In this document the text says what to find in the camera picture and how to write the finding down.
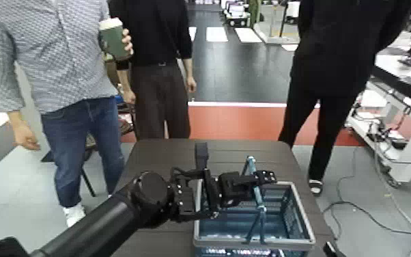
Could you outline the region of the patterned-shirt man's right hand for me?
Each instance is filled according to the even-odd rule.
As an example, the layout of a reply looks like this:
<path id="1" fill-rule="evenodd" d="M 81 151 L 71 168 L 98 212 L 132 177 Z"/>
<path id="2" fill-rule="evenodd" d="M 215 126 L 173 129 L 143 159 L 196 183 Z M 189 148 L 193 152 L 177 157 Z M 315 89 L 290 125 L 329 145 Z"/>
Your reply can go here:
<path id="1" fill-rule="evenodd" d="M 22 146 L 28 150 L 39 150 L 40 145 L 34 132 L 29 125 L 23 121 L 11 121 L 12 129 L 14 131 L 14 140 L 18 146 Z"/>

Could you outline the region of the brown-trousered man's right hand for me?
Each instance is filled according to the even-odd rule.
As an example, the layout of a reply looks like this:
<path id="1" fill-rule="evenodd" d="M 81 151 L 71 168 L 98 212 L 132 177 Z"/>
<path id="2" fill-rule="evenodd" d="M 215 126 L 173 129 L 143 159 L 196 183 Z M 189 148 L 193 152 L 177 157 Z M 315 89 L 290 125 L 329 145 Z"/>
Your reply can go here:
<path id="1" fill-rule="evenodd" d="M 122 97 L 123 97 L 124 102 L 129 105 L 134 105 L 136 103 L 135 93 L 131 89 L 123 90 Z"/>

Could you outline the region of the patterned-shirt man's left hand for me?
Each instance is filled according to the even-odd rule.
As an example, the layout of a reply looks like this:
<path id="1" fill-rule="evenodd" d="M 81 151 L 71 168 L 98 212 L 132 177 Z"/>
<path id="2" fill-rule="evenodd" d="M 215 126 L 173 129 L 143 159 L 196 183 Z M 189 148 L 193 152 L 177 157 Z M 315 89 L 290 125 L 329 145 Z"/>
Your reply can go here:
<path id="1" fill-rule="evenodd" d="M 127 56 L 133 55 L 134 51 L 132 48 L 132 38 L 129 35 L 128 29 L 123 29 L 122 31 L 122 43 L 124 45 L 125 54 Z"/>

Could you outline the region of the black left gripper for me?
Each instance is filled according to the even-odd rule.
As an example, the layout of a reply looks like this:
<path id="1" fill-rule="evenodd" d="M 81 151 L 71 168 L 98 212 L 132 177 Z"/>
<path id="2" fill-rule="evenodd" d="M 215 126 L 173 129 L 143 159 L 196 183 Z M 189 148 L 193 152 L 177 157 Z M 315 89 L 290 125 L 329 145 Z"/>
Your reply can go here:
<path id="1" fill-rule="evenodd" d="M 192 187 L 189 182 L 201 181 L 205 191 L 207 209 L 198 211 Z M 214 219 L 219 216 L 222 208 L 237 206 L 241 201 L 250 196 L 253 187 L 274 184 L 277 178 L 274 172 L 257 170 L 248 175 L 238 172 L 226 172 L 213 177 L 207 168 L 202 170 L 185 171 L 180 168 L 172 169 L 172 220 L 195 221 L 201 219 Z"/>

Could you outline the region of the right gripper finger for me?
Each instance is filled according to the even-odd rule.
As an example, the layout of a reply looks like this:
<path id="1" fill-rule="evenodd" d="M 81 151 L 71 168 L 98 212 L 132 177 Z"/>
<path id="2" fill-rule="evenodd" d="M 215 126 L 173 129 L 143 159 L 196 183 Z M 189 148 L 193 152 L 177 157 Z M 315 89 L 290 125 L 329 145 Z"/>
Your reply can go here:
<path id="1" fill-rule="evenodd" d="M 326 257 L 345 257 L 345 254 L 339 250 L 339 248 L 330 241 L 327 241 L 323 246 L 323 252 Z"/>

